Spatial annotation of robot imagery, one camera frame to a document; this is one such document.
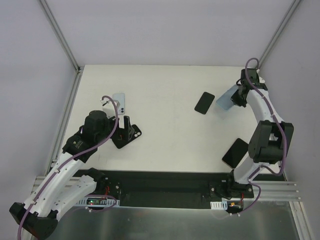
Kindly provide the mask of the gold phone with black screen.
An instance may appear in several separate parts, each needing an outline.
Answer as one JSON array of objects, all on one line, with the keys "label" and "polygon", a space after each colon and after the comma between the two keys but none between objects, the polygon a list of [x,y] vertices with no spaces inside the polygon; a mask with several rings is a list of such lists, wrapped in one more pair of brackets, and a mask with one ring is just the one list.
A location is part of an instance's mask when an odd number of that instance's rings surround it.
[{"label": "gold phone with black screen", "polygon": [[235,169],[248,152],[248,144],[241,138],[237,138],[222,157],[222,161],[230,168]]}]

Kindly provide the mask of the light blue three-hole phone case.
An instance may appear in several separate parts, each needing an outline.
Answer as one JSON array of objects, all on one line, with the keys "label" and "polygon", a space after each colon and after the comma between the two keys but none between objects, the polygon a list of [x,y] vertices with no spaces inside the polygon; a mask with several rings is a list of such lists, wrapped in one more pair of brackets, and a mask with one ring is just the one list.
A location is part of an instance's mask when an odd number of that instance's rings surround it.
[{"label": "light blue three-hole phone case", "polygon": [[216,104],[223,110],[228,111],[235,104],[231,100],[233,94],[238,90],[238,86],[235,84],[230,89],[228,89],[224,94],[222,94],[217,100]]}]

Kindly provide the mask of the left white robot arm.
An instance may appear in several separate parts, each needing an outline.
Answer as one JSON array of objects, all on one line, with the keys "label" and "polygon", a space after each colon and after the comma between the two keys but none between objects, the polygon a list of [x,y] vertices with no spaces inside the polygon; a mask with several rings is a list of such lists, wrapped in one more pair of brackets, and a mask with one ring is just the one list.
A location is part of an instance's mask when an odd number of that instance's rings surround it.
[{"label": "left white robot arm", "polygon": [[54,167],[37,189],[24,202],[15,202],[10,207],[9,212],[18,224],[17,239],[22,239],[23,231],[38,240],[47,239],[61,218],[85,197],[93,198],[91,206],[108,200],[111,207],[117,205],[120,184],[94,167],[86,170],[70,188],[64,188],[108,140],[121,149],[138,136],[129,116],[123,117],[123,127],[119,127],[119,121],[116,113],[111,115],[103,110],[93,110],[88,114],[78,131],[67,139]]}]

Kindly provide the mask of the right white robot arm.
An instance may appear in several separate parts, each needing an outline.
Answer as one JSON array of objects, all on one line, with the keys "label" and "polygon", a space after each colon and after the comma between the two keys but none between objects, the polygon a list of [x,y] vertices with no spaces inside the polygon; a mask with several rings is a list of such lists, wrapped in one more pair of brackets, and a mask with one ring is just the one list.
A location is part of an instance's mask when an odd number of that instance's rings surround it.
[{"label": "right white robot arm", "polygon": [[253,180],[262,170],[275,176],[283,174],[294,126],[279,116],[255,68],[241,70],[229,100],[237,107],[250,106],[257,126],[248,143],[237,138],[223,155],[222,161],[231,171],[225,178],[210,182],[209,195],[222,200],[252,198]]}]

